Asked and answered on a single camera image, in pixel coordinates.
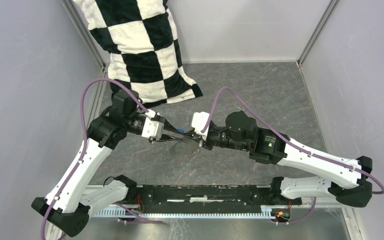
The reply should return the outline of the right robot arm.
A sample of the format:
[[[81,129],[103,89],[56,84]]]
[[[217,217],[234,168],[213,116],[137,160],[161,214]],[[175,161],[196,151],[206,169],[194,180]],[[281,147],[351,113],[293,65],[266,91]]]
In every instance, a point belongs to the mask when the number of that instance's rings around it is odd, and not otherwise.
[[[275,204],[287,199],[330,197],[346,206],[364,208],[372,198],[373,185],[362,173],[372,171],[373,161],[369,157],[339,157],[285,134],[279,137],[270,129],[258,127],[256,119],[244,111],[230,113],[224,126],[211,122],[207,130],[201,132],[208,118],[207,112],[195,112],[190,121],[192,129],[185,133],[201,147],[245,151],[257,163],[296,168],[313,175],[273,178],[268,196]]]

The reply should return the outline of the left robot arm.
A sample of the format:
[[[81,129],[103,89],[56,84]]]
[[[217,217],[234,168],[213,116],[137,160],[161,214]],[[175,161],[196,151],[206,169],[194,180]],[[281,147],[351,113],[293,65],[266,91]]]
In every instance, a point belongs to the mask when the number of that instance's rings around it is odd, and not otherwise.
[[[101,189],[84,194],[98,167],[128,133],[151,143],[176,140],[163,134],[163,130],[180,133],[159,113],[151,110],[139,113],[138,101],[135,91],[132,95],[125,91],[114,94],[112,105],[90,123],[77,156],[58,184],[45,197],[33,200],[32,208],[63,232],[61,239],[77,236],[89,219],[107,206],[119,201],[131,204],[136,200],[137,184],[125,176],[118,176]]]

